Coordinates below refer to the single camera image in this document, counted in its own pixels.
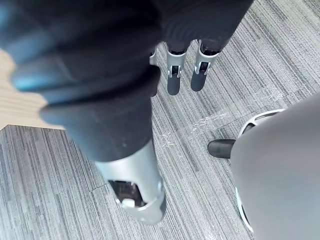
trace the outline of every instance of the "silver metal cylinder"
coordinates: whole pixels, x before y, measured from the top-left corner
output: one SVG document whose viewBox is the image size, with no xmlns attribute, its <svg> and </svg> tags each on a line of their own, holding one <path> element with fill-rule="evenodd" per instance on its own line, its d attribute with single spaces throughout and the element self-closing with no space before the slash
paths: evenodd
<svg viewBox="0 0 320 240">
<path fill-rule="evenodd" d="M 211 66 L 216 61 L 217 56 L 219 54 L 220 53 L 217 53 L 215 55 L 205 55 L 205 54 L 203 54 L 201 52 L 201 40 L 199 40 L 199 47 L 198 47 L 198 51 L 197 51 L 196 56 L 195 56 L 194 72 L 196 74 L 199 74 L 201 63 L 208 63 L 208 65 L 206 67 L 206 70 L 204 72 L 204 75 L 207 75 L 209 69 L 211 68 Z"/>
<path fill-rule="evenodd" d="M 116 202 L 138 221 L 153 225 L 163 218 L 165 191 L 152 140 L 131 156 L 95 165 L 104 180 L 113 183 Z M 137 205 L 136 196 L 142 198 L 142 204 Z"/>
</svg>

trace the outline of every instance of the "striped carpet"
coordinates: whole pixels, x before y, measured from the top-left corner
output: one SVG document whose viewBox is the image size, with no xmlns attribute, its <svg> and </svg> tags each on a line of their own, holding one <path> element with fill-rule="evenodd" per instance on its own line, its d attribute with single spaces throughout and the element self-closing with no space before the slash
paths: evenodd
<svg viewBox="0 0 320 240">
<path fill-rule="evenodd" d="M 166 52 L 153 98 L 156 154 L 167 213 L 144 226 L 62 130 L 7 126 L 0 132 L 1 240 L 249 240 L 236 209 L 230 163 L 207 143 L 234 138 L 251 116 L 288 106 L 320 87 L 318 0 L 257 0 L 192 92 L 197 49 L 188 50 L 180 93 L 166 93 Z"/>
</svg>

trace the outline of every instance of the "black fingertip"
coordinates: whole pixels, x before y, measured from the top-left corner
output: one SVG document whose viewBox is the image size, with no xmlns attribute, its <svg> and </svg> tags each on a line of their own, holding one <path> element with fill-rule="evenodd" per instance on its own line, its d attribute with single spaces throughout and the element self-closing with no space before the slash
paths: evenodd
<svg viewBox="0 0 320 240">
<path fill-rule="evenodd" d="M 206 83 L 207 75 L 204 75 L 203 72 L 199 72 L 199 74 L 196 74 L 193 72 L 192 78 L 191 78 L 191 89 L 195 92 L 200 91 L 205 83 Z"/>
<path fill-rule="evenodd" d="M 180 77 L 177 77 L 176 74 L 168 77 L 167 90 L 171 96 L 177 95 L 180 90 Z"/>
<path fill-rule="evenodd" d="M 216 139 L 208 144 L 208 152 L 211 156 L 221 159 L 230 159 L 231 150 L 235 139 Z"/>
</svg>

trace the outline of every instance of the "black rubber cover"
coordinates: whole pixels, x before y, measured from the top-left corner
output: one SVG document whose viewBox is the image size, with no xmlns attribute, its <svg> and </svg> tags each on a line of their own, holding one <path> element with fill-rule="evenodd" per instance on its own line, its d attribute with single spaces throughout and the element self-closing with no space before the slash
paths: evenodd
<svg viewBox="0 0 320 240">
<path fill-rule="evenodd" d="M 229 159 L 235 139 L 216 139 L 208 144 L 208 152 L 211 156 L 221 159 Z"/>
<path fill-rule="evenodd" d="M 173 74 L 172 77 L 168 77 L 167 91 L 170 95 L 174 96 L 179 93 L 180 90 L 180 77 Z"/>
<path fill-rule="evenodd" d="M 195 92 L 200 91 L 205 83 L 206 83 L 207 75 L 204 75 L 203 71 L 200 71 L 199 74 L 196 74 L 195 71 L 193 71 L 192 78 L 191 78 L 191 89 Z"/>
<path fill-rule="evenodd" d="M 252 0 L 0 0 L 0 48 L 13 85 L 43 95 L 41 116 L 65 126 L 93 161 L 127 157 L 152 138 L 149 66 L 161 41 L 235 32 Z"/>
</svg>

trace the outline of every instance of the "metal joint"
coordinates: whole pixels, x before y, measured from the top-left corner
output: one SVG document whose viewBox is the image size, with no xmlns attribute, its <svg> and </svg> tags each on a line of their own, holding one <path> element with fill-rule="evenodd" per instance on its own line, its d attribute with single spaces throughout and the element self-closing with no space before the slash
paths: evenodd
<svg viewBox="0 0 320 240">
<path fill-rule="evenodd" d="M 205 55 L 201 51 L 201 40 L 199 40 L 198 42 L 199 42 L 199 47 L 198 47 L 198 51 L 197 51 L 196 57 L 195 57 L 194 72 L 196 74 L 199 74 L 200 73 L 201 64 L 202 63 L 207 63 L 207 66 L 206 66 L 205 71 L 204 71 L 204 75 L 207 75 L 209 69 L 211 68 L 213 63 L 216 61 L 216 58 L 220 53 L 218 52 L 215 55 Z"/>
<path fill-rule="evenodd" d="M 181 72 L 184 68 L 185 59 L 186 59 L 187 52 L 182 54 L 176 55 L 171 53 L 168 49 L 166 51 L 166 62 L 167 62 L 167 70 L 168 70 L 168 77 L 172 78 L 173 75 L 173 66 L 177 66 L 177 78 L 180 78 Z"/>
</svg>

